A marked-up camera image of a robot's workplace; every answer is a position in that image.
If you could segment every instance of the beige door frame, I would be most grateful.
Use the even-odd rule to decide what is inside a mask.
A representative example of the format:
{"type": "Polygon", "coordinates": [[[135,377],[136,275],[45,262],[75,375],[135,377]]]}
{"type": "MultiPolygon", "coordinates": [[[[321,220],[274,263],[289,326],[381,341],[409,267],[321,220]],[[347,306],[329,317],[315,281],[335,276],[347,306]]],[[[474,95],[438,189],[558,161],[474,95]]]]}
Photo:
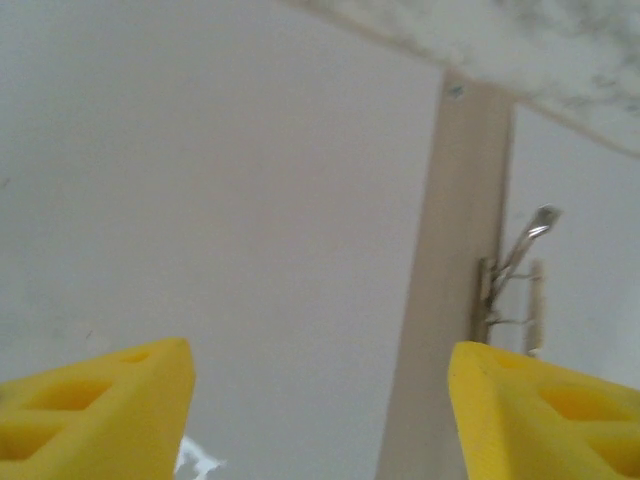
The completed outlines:
{"type": "Polygon", "coordinates": [[[442,92],[377,480],[466,478],[447,367],[499,252],[513,98],[455,73],[442,92]]]}

